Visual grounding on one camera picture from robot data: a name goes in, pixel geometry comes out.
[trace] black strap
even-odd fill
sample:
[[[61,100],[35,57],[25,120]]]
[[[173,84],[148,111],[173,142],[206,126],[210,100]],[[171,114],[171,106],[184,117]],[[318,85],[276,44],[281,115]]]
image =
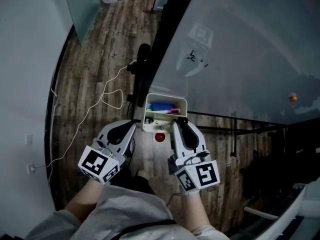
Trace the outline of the black strap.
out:
[[[176,224],[176,222],[172,219],[166,219],[166,220],[161,220],[157,222],[151,222],[151,223],[145,223],[145,224],[139,224],[139,225],[134,225],[134,226],[129,226],[125,228],[124,230],[121,231],[120,234],[117,234],[115,237],[113,237],[111,240],[118,240],[120,237],[122,237],[125,234],[128,234],[130,232],[134,232],[137,230],[141,230],[147,227],[152,227],[152,226],[161,226],[161,225],[173,225]]]
[[[112,145],[119,145],[129,132],[130,128],[136,122],[137,120],[134,119],[109,130],[108,134],[106,135],[108,140],[107,146],[109,143]]]

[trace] black metal frame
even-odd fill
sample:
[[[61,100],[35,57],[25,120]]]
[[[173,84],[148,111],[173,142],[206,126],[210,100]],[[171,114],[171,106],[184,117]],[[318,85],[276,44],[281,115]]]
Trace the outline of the black metal frame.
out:
[[[285,124],[268,123],[268,122],[264,122],[264,121],[243,119],[243,118],[237,118],[237,117],[231,117],[231,116],[221,116],[221,115],[208,114],[208,113],[192,112],[192,111],[188,111],[188,114],[233,119],[233,128],[196,125],[196,127],[200,130],[233,132],[233,138],[234,138],[233,139],[233,152],[230,153],[230,156],[232,156],[232,157],[237,156],[237,136],[247,135],[247,134],[261,134],[261,133],[265,133],[265,132],[269,132],[269,131],[283,129],[288,126]],[[272,126],[260,127],[260,128],[255,128],[255,129],[251,129],[251,130],[238,129],[238,120],[250,121],[250,122],[261,123],[261,124],[268,124],[268,125],[272,125]]]

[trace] pink object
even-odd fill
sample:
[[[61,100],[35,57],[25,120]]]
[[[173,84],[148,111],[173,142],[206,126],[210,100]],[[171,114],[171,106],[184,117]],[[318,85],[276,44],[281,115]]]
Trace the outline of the pink object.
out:
[[[156,110],[154,112],[164,113],[164,114],[179,114],[180,113],[180,108],[172,108],[172,109],[169,109],[169,110]]]

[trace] wooden floor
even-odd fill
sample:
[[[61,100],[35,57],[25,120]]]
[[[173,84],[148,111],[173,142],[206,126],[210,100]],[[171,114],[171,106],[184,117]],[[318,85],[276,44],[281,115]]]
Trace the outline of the wooden floor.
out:
[[[83,120],[90,106],[95,104],[106,80],[113,78],[118,70],[137,56],[142,43],[152,44],[159,16],[151,14],[154,0],[120,0],[104,5],[96,23],[85,41],[78,44],[76,36],[69,41],[63,57],[56,85],[58,98],[52,131],[52,158],[61,157]],[[53,163],[51,177],[52,195],[57,208],[63,208],[87,181],[78,170],[78,161],[86,145],[91,145],[103,126],[127,116],[127,94],[132,92],[134,77],[122,70],[119,77],[108,84],[107,92],[122,89],[123,107],[116,110],[101,102],[88,114],[79,128],[74,143],[64,159]],[[113,106],[121,105],[119,92],[105,97]],[[189,119],[197,125],[231,127],[232,120],[220,117],[194,116]],[[249,129],[250,122],[240,121],[238,127]],[[204,132],[207,149],[218,163],[221,183],[201,192],[203,204],[214,227],[223,232],[239,225],[244,217],[243,207],[251,200],[242,198],[242,177],[239,169],[253,160],[253,150],[263,155],[271,150],[271,141],[266,133],[238,137],[237,157],[231,157],[233,137],[229,132]],[[136,149],[131,169],[145,169],[150,176],[150,185],[165,202],[179,191],[178,182],[169,176],[167,158],[172,155],[170,136],[162,143],[155,141],[154,134],[137,130],[134,135]],[[265,201],[250,205],[263,210]],[[180,197],[174,196],[169,204],[174,219],[181,221]]]

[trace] white cable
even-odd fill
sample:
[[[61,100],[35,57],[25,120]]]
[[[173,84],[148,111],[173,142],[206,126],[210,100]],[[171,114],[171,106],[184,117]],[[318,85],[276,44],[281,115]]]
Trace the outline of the white cable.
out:
[[[104,104],[106,104],[106,105],[108,105],[108,106],[110,106],[110,107],[112,107],[112,108],[114,108],[114,109],[116,109],[116,110],[120,110],[120,109],[122,108],[123,103],[124,103],[124,93],[123,93],[123,91],[122,91],[121,89],[117,89],[117,90],[114,90],[114,91],[112,91],[112,92],[105,92],[105,91],[106,91],[107,83],[109,83],[110,81],[116,79],[116,78],[119,76],[120,71],[121,71],[121,70],[124,70],[124,69],[126,69],[126,68],[127,68],[127,66],[119,69],[118,74],[117,74],[114,78],[108,80],[108,81],[105,83],[104,89],[103,89],[103,93],[100,95],[99,100],[97,101],[96,104],[94,104],[93,106],[89,107],[89,109],[87,110],[87,112],[86,112],[83,120],[78,124],[78,126],[77,126],[77,128],[76,128],[76,131],[75,131],[75,134],[74,134],[74,136],[73,136],[73,138],[72,138],[72,140],[71,140],[71,143],[70,143],[70,145],[67,147],[67,149],[65,150],[63,156],[60,157],[60,158],[56,158],[56,159],[52,160],[52,161],[49,163],[49,165],[47,165],[47,166],[43,165],[43,166],[34,167],[35,169],[37,169],[37,168],[42,168],[42,167],[48,168],[54,161],[61,160],[61,159],[63,159],[63,158],[65,157],[65,155],[67,154],[69,148],[70,148],[71,145],[73,144],[73,142],[74,142],[74,140],[75,140],[75,138],[76,138],[76,136],[77,136],[77,134],[78,134],[80,125],[86,120],[90,109],[92,109],[92,108],[94,108],[96,105],[98,105],[100,101],[102,101]],[[114,94],[115,92],[118,92],[118,91],[121,92],[121,106],[120,106],[120,107],[112,106],[112,105],[110,105],[110,104],[108,104],[108,103],[106,103],[105,101],[102,100],[102,97],[103,97],[104,95]]]
[[[52,161],[52,135],[53,135],[53,125],[54,125],[54,115],[56,113],[56,105],[53,106],[53,110],[52,110],[52,115],[51,116],[51,123],[50,123],[50,140],[49,140],[49,150],[50,150],[50,162]],[[52,173],[54,172],[54,166],[51,164],[51,170],[50,170],[50,175],[48,177],[48,183],[49,183],[49,186],[50,186],[50,179],[51,179],[51,176],[52,176]]]
[[[50,91],[53,93],[53,95],[54,95],[56,98],[58,98],[58,95],[55,93],[54,90],[52,90],[52,87],[50,88]]]

